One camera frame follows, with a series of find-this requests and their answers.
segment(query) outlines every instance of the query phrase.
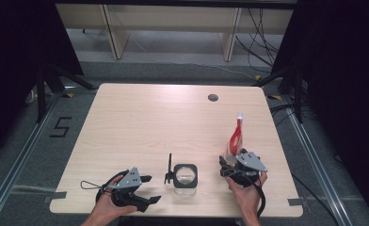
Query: wooden table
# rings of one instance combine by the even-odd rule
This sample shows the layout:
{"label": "wooden table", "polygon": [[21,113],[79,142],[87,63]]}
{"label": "wooden table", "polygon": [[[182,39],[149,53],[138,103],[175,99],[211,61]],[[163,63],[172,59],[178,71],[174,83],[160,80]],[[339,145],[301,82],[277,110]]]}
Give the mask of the wooden table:
{"label": "wooden table", "polygon": [[[218,100],[210,101],[210,94]],[[162,198],[145,213],[133,215],[240,218],[218,164],[237,112],[244,115],[243,146],[261,156],[269,170],[262,216],[301,216],[302,207],[288,203],[298,195],[263,91],[188,85],[101,85],[56,190],[67,196],[52,200],[50,210],[90,213],[97,190],[82,189],[82,180],[102,185],[117,172],[138,167],[140,175],[151,175],[152,180],[136,194]],[[198,167],[195,195],[178,195],[173,184],[164,185],[169,153],[172,167],[180,163]]]}

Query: cable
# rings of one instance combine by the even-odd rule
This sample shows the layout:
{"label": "cable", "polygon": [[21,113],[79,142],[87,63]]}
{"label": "cable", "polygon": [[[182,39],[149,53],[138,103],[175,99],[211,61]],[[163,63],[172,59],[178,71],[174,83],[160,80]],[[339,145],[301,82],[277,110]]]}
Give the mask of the cable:
{"label": "cable", "polygon": [[278,106],[274,106],[274,107],[272,107],[272,108],[270,108],[270,112],[274,112],[274,111],[280,111],[280,110],[282,110],[282,109],[284,109],[284,108],[287,108],[287,107],[293,107],[294,106],[294,104],[288,104],[288,105],[278,105]]}
{"label": "cable", "polygon": [[246,77],[256,81],[255,78],[253,78],[252,76],[246,74],[246,73],[240,73],[240,72],[234,72],[234,71],[230,71],[218,66],[214,66],[214,65],[206,65],[206,64],[197,64],[197,63],[176,63],[176,62],[169,62],[169,61],[161,61],[158,59],[153,58],[152,56],[150,56],[149,51],[147,51],[146,49],[144,49],[132,36],[130,36],[130,39],[141,49],[143,50],[145,53],[147,53],[147,57],[149,57],[151,60],[157,62],[157,63],[168,63],[168,64],[177,64],[177,65],[196,65],[196,66],[202,66],[202,67],[209,67],[209,68],[217,68],[220,69],[222,71],[228,72],[228,73],[238,73],[238,74],[242,74],[245,75]]}
{"label": "cable", "polygon": [[[259,21],[259,23],[258,23],[258,25],[257,25],[257,24],[256,24],[256,22],[255,22],[255,20],[254,20],[254,18],[253,18],[253,16],[252,16],[252,13],[251,13],[251,11],[250,11],[250,9],[249,9],[249,16],[250,16],[250,18],[251,18],[252,22],[254,23],[254,26],[255,26],[255,29],[256,29],[256,33],[255,33],[254,37],[252,37],[252,36],[251,36],[251,34],[249,34],[249,36],[252,38],[251,46],[252,46],[252,44],[255,42],[255,43],[257,43],[260,47],[265,48],[265,49],[266,49],[266,53],[267,53],[267,55],[268,55],[268,57],[269,57],[270,63],[271,63],[271,64],[273,64],[273,61],[275,60],[275,58],[273,57],[273,55],[272,55],[271,51],[273,51],[273,52],[278,52],[279,50],[278,50],[276,47],[274,47],[273,45],[271,45],[271,44],[266,40],[266,38],[265,38],[264,24],[263,24],[263,15],[264,15],[264,10],[263,10],[262,8],[260,8],[260,21]],[[260,44],[260,43],[256,40],[256,37],[257,37],[258,35],[261,37],[261,40],[263,41],[264,45]]]}
{"label": "cable", "polygon": [[235,38],[238,40],[238,42],[240,43],[241,46],[243,46],[243,48],[249,52],[249,54],[252,54],[254,55],[255,57],[259,58],[263,63],[265,63],[266,65],[268,65],[269,67],[272,67],[272,64],[267,62],[266,60],[264,60],[263,58],[261,58],[260,56],[258,56],[257,54],[255,54],[254,52],[252,52],[249,48],[247,48],[247,46],[245,44],[243,44],[243,42],[237,37],[235,36]]}
{"label": "cable", "polygon": [[334,223],[338,226],[339,223],[337,221],[337,219],[335,218],[335,216],[333,215],[333,213],[331,213],[331,211],[328,209],[328,207],[319,199],[317,198],[317,196],[301,181],[299,180],[299,178],[297,178],[293,172],[291,172],[291,175],[294,177],[294,179],[296,179],[302,186],[305,187],[305,189],[307,189],[311,195],[323,206],[323,208],[325,208],[325,210],[329,213],[329,215],[331,216],[331,218],[334,220]]}
{"label": "cable", "polygon": [[249,180],[249,182],[255,187],[255,189],[257,189],[259,196],[261,197],[261,206],[257,211],[257,217],[259,218],[260,215],[262,214],[262,212],[265,209],[265,205],[266,205],[266,197],[264,194],[264,191],[262,190],[262,185],[257,186],[253,181],[251,181],[247,176],[246,179]]}
{"label": "cable", "polygon": [[278,123],[275,124],[275,126],[278,126],[280,123],[282,123],[285,119],[287,119],[289,116],[293,115],[295,112],[291,112],[290,114],[286,115],[283,119],[281,119]]}
{"label": "cable", "polygon": [[[83,183],[90,184],[90,185],[92,185],[92,187],[83,187]],[[98,186],[98,185],[95,185],[95,184],[93,184],[91,182],[88,182],[88,181],[81,181],[81,188],[82,189],[100,189],[102,187],[101,186]]]}

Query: human hand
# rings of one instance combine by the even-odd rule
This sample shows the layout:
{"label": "human hand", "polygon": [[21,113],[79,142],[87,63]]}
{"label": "human hand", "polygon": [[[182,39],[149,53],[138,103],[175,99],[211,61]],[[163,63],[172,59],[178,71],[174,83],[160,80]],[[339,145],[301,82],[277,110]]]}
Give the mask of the human hand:
{"label": "human hand", "polygon": [[[114,185],[123,175],[116,177],[110,184]],[[88,218],[82,223],[82,226],[105,226],[115,218],[122,215],[133,213],[137,210],[137,207],[133,205],[127,205],[123,207],[116,206],[111,201],[111,188],[107,188],[104,194],[100,196],[96,205],[93,207]]]}
{"label": "human hand", "polygon": [[[267,179],[266,172],[261,172],[255,185],[262,186]],[[229,189],[233,192],[235,201],[241,210],[243,220],[248,226],[261,225],[257,217],[258,205],[261,199],[255,186],[242,187],[231,177],[226,177]]]}

